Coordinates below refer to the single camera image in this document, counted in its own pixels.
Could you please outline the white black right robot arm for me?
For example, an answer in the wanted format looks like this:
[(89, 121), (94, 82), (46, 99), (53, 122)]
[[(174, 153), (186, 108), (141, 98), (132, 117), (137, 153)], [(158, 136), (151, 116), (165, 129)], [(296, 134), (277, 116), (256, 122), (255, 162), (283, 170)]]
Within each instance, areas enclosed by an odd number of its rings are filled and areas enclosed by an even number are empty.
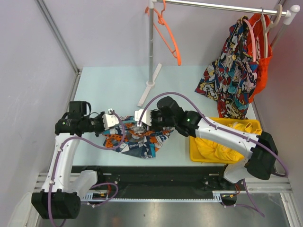
[(219, 176), (218, 184), (224, 190), (250, 176), (268, 180), (274, 172), (278, 151), (268, 132), (256, 135), (229, 128), (197, 111), (183, 110), (170, 96), (157, 102), (150, 119), (153, 128), (173, 127), (185, 137), (211, 140), (242, 154), (243, 160), (227, 165), (223, 175)]

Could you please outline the orange blue patterned shorts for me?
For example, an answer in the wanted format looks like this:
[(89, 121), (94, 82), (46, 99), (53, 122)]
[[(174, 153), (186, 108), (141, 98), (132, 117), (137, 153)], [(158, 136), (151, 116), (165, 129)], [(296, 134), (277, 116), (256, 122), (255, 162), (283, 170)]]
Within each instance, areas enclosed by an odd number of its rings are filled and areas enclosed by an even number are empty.
[[(133, 116), (122, 118), (122, 122), (134, 122)], [(103, 146), (107, 148), (115, 147), (115, 151), (125, 155), (138, 158), (155, 158), (156, 152), (162, 148), (165, 141), (170, 137), (174, 128), (163, 128), (161, 131), (148, 130), (147, 128), (137, 129), (125, 127), (125, 138), (122, 144), (119, 144), (123, 137), (122, 127), (116, 126), (103, 133), (105, 141)]]

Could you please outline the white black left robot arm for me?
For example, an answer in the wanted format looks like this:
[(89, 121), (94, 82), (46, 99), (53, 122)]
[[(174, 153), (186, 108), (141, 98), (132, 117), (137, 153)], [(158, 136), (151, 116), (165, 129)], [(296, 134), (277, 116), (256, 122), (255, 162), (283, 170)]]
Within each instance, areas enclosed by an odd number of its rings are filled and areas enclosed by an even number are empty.
[(86, 101), (71, 101), (69, 110), (55, 124), (55, 148), (45, 182), (32, 194), (31, 203), (41, 218), (48, 220), (75, 219), (81, 199), (91, 187), (101, 188), (105, 178), (95, 170), (84, 170), (70, 181), (76, 149), (84, 133), (104, 132), (104, 112), (91, 117), (91, 105)]

